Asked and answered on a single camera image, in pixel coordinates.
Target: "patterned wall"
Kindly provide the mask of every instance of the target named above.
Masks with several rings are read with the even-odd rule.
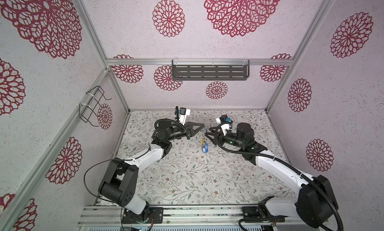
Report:
[[[0,0],[0,8],[1,215],[103,67],[71,0]],[[104,128],[116,123],[113,130],[118,130],[122,122],[118,107],[107,104],[113,122],[107,106],[99,110],[99,122]],[[115,134],[111,132],[111,138],[100,147],[111,147]],[[31,197],[14,230],[45,230],[34,227],[43,220],[49,222],[50,213],[46,212],[54,206],[57,211],[70,212],[91,203],[79,181],[81,173],[110,152],[89,147],[89,142],[96,143],[81,132],[68,140],[44,177],[50,185],[45,186],[46,195]],[[70,206],[74,203],[69,199],[77,201],[77,206]],[[62,222],[73,223],[74,214]]]
[[[321,0],[83,0],[114,58],[291,58]],[[247,81],[173,81],[169,66],[114,66],[131,109],[262,109],[285,66]]]
[[[345,230],[381,230],[384,0],[336,0],[271,111],[292,164],[333,187]]]

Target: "wire hook rack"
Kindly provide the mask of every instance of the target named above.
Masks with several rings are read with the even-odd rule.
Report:
[[[101,96],[99,97],[99,99],[96,99],[96,98],[95,98],[95,95],[96,95],[98,92],[101,94]],[[95,110],[95,108],[97,107],[97,105],[99,105],[99,106],[101,107],[101,104],[100,104],[100,100],[101,100],[101,98],[104,98],[105,100],[111,100],[111,99],[112,99],[112,98],[107,99],[107,98],[104,96],[104,93],[105,93],[105,92],[104,92],[103,88],[100,87],[99,85],[93,87],[93,88],[90,89],[88,92],[86,92],[87,95],[91,95],[91,96],[92,96],[92,99],[88,102],[88,104],[84,104],[84,103],[80,103],[80,104],[79,104],[79,118],[80,118],[81,120],[83,120],[85,123],[90,123],[90,124],[91,124],[92,126],[94,126],[94,127],[99,127],[99,125],[93,125],[89,119],[91,118],[91,115],[92,115],[93,113],[95,114],[96,117],[98,117],[94,110]],[[96,104],[95,104],[95,106],[94,106],[93,108],[89,105],[89,103],[90,103],[92,100],[95,100],[95,101],[96,101]],[[81,108],[82,108],[84,105],[85,105],[86,107],[85,107],[85,109],[83,110],[83,112],[81,112]],[[90,110],[91,110],[91,113],[89,114],[88,117],[85,117],[83,114],[86,112],[87,109],[90,109]]]

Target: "floral tablecloth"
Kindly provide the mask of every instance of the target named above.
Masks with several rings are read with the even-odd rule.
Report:
[[[233,120],[233,131],[247,122],[255,131],[255,140],[277,157],[285,156],[275,132],[262,110],[191,111],[187,122],[217,126],[215,118],[227,114]],[[171,111],[133,111],[117,154],[128,158],[152,141],[154,123],[160,118],[174,119]],[[136,193],[150,204],[252,204],[269,195],[293,197],[278,178],[244,160],[241,155],[227,153],[208,140],[209,151],[201,149],[203,132],[190,140],[172,141],[172,149],[158,162],[139,174]],[[99,205],[113,205],[101,201]]]

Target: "keychain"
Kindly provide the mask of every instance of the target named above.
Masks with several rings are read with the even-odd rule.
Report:
[[[205,131],[203,132],[203,139],[201,140],[201,151],[203,153],[208,153],[208,143],[205,141],[205,132],[207,131],[207,128],[205,128]]]

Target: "red mandala pattern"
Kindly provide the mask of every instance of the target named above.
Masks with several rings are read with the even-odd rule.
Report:
[[[29,200],[28,206],[25,207],[22,212],[22,215],[19,217],[19,219],[13,226],[13,231],[31,231],[35,226],[35,221],[37,218],[36,209],[37,205],[35,204],[35,199],[31,198]]]
[[[133,59],[129,55],[117,55],[115,59]],[[127,83],[136,83],[143,78],[143,69],[141,65],[113,65],[111,66],[116,77]]]
[[[278,54],[272,57],[272,59],[290,59],[289,54]],[[260,77],[262,80],[273,82],[279,80],[283,75],[287,66],[285,65],[263,65],[260,70]]]
[[[80,49],[81,24],[71,0],[0,0],[0,6],[38,51],[66,59]]]
[[[214,29],[222,34],[244,36],[254,32],[265,24],[267,18],[276,11],[280,0],[205,0],[204,7],[208,12]]]
[[[228,86],[224,82],[214,81],[205,89],[205,93],[211,99],[220,99],[227,94]]]
[[[312,140],[308,144],[306,153],[308,162],[319,171],[327,171],[333,165],[333,152],[324,140]]]
[[[14,194],[7,193],[6,195],[0,198],[0,215],[7,208],[8,204],[11,202],[14,196]]]
[[[296,80],[288,92],[288,104],[295,112],[303,111],[310,104],[311,86],[305,79]]]
[[[64,184],[68,182],[79,170],[83,158],[82,153],[79,141],[70,137],[45,177],[50,183]]]
[[[169,65],[163,65],[158,67],[155,71],[154,77],[156,84],[164,90],[178,89],[183,81],[175,81],[172,78],[172,67]]]
[[[19,72],[0,59],[0,116],[18,109],[25,97],[25,85]]]
[[[355,13],[344,20],[331,39],[331,52],[338,58],[356,53],[369,39],[372,17],[368,13]]]
[[[102,104],[97,112],[97,120],[102,129],[108,129],[112,124],[112,110],[108,104]]]
[[[184,28],[183,9],[173,0],[158,2],[152,14],[153,24],[156,29],[166,37],[174,37]]]

